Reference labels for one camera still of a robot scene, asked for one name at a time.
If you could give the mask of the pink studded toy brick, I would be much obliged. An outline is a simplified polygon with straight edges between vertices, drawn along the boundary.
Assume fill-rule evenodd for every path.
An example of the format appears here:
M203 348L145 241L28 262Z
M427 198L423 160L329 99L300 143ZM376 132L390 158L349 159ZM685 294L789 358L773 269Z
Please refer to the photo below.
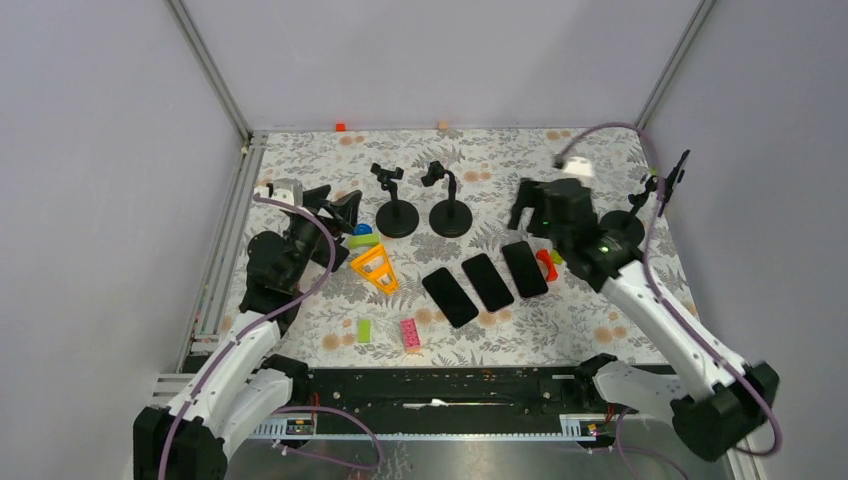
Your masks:
M421 339L418 333L416 321L407 318L399 322L403 347L407 352L414 352L421 348Z

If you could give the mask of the red arch block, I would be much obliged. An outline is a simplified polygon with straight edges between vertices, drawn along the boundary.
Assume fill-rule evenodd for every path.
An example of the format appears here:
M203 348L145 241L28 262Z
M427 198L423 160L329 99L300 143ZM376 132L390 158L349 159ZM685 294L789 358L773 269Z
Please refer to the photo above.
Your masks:
M545 281L548 283L556 281L558 279L558 271L551 253L547 249L540 249L536 252L535 258L543 271Z

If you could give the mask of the black pole stand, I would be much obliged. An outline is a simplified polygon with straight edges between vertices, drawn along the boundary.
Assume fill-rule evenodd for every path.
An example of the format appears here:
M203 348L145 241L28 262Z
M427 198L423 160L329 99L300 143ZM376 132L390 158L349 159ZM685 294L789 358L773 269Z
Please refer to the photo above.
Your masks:
M623 233L626 239L638 246L645 237L645 227L637 218L640 209L647 203L650 195L657 190L658 176L650 175L644 178L644 190L638 194L629 194L628 201L631 204L629 211L613 210L601 217L600 227L605 230L614 230Z
M455 174L446 169L440 161L432 161L428 165L427 173L421 177L421 182L425 187L432 187L444 177L448 178L448 197L431 208L428 220L437 235L458 238L470 230L473 216L470 208L456 197L458 182Z

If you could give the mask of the floral patterned table mat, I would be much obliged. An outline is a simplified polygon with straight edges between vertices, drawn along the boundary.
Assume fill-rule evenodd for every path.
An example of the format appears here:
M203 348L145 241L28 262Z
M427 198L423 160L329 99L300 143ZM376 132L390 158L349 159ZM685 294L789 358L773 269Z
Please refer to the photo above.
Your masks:
M450 325L422 286L425 276L444 267L468 288L461 263L481 253L509 280L501 248L524 237L506 226L519 181L554 179L552 157L572 136L558 128L271 134L259 185L282 178L309 189L329 184L332 199L361 190L359 219L372 224L389 198L370 172L373 163L402 168L399 197L427 216L446 197L447 184L425 187L421 177L440 161L455 174L457 196L473 214L471 229L456 239L436 235L427 220L407 237L384 238L399 279L391 295L341 266L301 305L275 352L313 367L575 365L598 353L632 364L662 363L630 319L565 269L546 294L516 298L494 313L481 310L461 328ZM402 343L399 322L407 318L416 321L421 339L414 352ZM357 342L360 319L372 322L370 343Z

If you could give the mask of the black phone purple case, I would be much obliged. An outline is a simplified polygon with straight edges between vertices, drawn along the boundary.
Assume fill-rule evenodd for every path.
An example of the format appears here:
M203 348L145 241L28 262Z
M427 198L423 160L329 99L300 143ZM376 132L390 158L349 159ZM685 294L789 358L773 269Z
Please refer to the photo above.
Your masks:
M528 242L507 244L501 248L501 252L522 299L537 297L549 291Z

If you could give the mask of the small green block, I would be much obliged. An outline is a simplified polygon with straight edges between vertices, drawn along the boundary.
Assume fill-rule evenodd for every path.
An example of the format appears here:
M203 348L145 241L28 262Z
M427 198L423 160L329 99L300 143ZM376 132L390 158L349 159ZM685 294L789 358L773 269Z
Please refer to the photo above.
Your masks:
M357 323L357 342L367 344L372 338L372 322L369 319L360 319Z

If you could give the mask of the long green block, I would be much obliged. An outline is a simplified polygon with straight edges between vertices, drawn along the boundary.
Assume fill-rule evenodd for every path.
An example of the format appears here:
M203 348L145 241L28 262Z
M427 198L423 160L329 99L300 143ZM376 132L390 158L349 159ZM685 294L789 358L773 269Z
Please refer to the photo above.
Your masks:
M349 249L372 248L380 243L377 233L353 235L348 239Z

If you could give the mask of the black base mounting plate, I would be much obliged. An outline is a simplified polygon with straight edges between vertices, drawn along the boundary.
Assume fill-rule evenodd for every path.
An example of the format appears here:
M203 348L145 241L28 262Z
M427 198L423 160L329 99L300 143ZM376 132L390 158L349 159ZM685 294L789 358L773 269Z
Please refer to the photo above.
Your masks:
M319 368L296 379L294 406L318 406L320 434L559 434L563 415L602 424L621 406L589 395L575 367Z

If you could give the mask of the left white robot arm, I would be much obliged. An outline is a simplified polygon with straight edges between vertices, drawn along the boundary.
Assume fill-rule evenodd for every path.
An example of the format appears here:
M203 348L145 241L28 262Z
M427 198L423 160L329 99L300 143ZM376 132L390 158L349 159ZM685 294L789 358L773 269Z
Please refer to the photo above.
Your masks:
M229 333L166 405L144 408L133 424L135 479L222 479L241 444L273 411L309 401L306 365L271 354L299 307L349 251L362 193L332 201L331 188L281 180L254 201L284 211L282 233L263 231L247 246L246 292Z

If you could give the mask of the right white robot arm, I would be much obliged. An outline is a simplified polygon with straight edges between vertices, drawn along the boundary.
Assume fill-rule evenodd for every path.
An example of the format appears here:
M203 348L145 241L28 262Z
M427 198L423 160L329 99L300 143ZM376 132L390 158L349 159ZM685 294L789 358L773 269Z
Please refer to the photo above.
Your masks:
M772 406L780 384L766 362L753 364L712 335L656 278L646 254L626 232L604 227L591 191L576 178L521 179L508 228L526 209L528 233L551 241L568 271L621 310L661 352L674 378L628 367L610 355L583 363L575 402L597 412L608 403L670 425L697 457L716 461L764 423L774 454L782 432Z

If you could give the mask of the orange triangular plastic frame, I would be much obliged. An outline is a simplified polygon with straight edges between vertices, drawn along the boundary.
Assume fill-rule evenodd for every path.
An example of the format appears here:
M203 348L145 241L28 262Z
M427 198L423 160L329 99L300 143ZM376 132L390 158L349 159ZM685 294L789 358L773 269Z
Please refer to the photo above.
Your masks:
M350 262L351 268L363 279L386 295L395 293L399 281L382 244L377 244Z

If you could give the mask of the blue arch block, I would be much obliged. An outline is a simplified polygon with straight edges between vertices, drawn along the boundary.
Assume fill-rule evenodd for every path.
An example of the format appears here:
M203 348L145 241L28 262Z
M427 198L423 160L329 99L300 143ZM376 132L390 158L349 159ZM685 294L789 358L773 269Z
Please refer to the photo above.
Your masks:
M372 233L373 233L372 227L367 225L367 224L364 224L364 223L357 224L354 227L354 231L353 231L354 236L370 235Z

